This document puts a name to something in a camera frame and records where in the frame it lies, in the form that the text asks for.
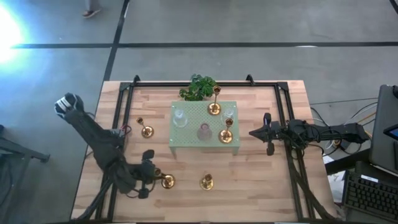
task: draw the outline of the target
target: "sneaker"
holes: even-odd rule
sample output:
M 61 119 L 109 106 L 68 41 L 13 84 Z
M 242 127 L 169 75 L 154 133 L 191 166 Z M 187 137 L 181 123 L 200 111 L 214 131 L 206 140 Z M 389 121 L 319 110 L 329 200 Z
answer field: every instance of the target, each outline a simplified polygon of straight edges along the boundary
M 85 12 L 83 13 L 82 16 L 83 16 L 85 19 L 88 19 L 88 18 L 93 17 L 95 14 L 99 13 L 100 10 L 101 10 L 101 9 L 98 9 L 98 10 L 95 10 L 95 11 L 85 11 Z

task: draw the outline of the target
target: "wooden table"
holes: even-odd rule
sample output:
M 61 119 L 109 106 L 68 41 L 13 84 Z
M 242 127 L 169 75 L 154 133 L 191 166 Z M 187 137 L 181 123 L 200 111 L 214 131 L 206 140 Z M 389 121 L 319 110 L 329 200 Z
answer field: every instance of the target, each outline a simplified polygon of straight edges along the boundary
M 105 82 L 101 91 L 96 121 L 106 129 L 112 125 L 119 84 L 120 82 Z M 295 80 L 288 81 L 288 84 L 296 119 L 306 119 L 312 123 L 304 82 Z M 241 147 L 237 156 L 233 156 L 230 151 L 178 151 L 175 160 L 169 149 L 169 121 L 171 102 L 181 100 L 178 91 L 179 88 L 176 87 L 134 88 L 129 117 L 132 132 L 127 139 L 126 159 L 130 163 L 138 163 L 145 150 L 154 149 L 154 164 L 166 174 L 173 174 L 177 183 L 169 190 L 157 184 L 147 199 L 131 199 L 118 194 L 114 221 L 296 221 L 283 142 L 274 141 L 275 154 L 267 156 L 266 144 L 249 135 L 249 131 L 262 126 L 265 112 L 271 113 L 272 120 L 279 120 L 274 89 L 223 87 L 219 95 L 220 101 L 236 101 L 238 104 Z M 155 129 L 152 138 L 144 139 L 141 136 L 142 127 L 137 125 L 137 117 L 143 117 L 145 124 Z M 306 148 L 304 161 L 312 192 L 330 214 L 336 215 L 319 148 Z M 207 172 L 212 174 L 215 181 L 215 186 L 209 191 L 202 190 L 199 186 L 199 180 Z M 94 199 L 100 189 L 101 178 L 102 172 L 90 156 L 83 166 L 72 218 L 82 214 Z M 307 217 L 302 192 L 300 198 Z M 104 216 L 107 210 L 108 202 L 104 206 Z

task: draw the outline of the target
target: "table leg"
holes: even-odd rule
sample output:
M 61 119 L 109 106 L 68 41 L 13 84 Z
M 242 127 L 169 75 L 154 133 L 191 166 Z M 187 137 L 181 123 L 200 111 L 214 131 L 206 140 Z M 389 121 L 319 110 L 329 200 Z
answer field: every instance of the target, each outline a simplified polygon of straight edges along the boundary
M 176 148 L 170 147 L 170 150 L 172 151 L 172 154 L 174 156 L 174 159 L 177 159 L 177 154 L 175 153 Z
M 238 155 L 238 151 L 239 151 L 239 147 L 235 147 L 235 148 L 232 150 L 232 155 L 234 155 L 234 156 Z

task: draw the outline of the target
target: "green perforated shelf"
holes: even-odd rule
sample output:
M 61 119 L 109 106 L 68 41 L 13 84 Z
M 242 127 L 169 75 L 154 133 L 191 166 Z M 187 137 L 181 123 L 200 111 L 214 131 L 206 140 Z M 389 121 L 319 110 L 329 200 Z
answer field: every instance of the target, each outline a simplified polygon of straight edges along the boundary
M 172 102 L 172 109 L 170 114 L 170 148 L 176 147 L 239 147 L 239 123 L 238 110 L 235 101 L 219 101 L 221 105 L 221 113 L 213 116 L 207 112 L 207 106 L 210 101 L 175 101 Z M 233 141 L 229 144 L 223 144 L 218 139 L 218 133 L 225 129 L 225 121 L 221 120 L 221 115 L 226 108 L 234 110 L 234 123 L 229 130 L 233 134 Z M 188 118 L 188 123 L 183 128 L 178 128 L 174 125 L 174 111 L 180 109 L 184 110 L 185 116 Z M 207 123 L 212 131 L 211 139 L 201 141 L 198 139 L 197 131 L 201 124 Z

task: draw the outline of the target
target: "green plant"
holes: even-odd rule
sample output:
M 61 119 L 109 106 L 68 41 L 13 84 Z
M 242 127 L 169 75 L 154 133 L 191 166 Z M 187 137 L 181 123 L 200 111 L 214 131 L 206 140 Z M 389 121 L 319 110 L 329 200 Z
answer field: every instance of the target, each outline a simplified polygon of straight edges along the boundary
M 202 77 L 201 75 L 193 74 L 191 77 L 191 84 L 188 86 L 188 91 L 180 90 L 181 98 L 185 101 L 200 101 L 203 98 L 211 97 L 213 95 L 213 87 L 217 83 L 210 77 Z

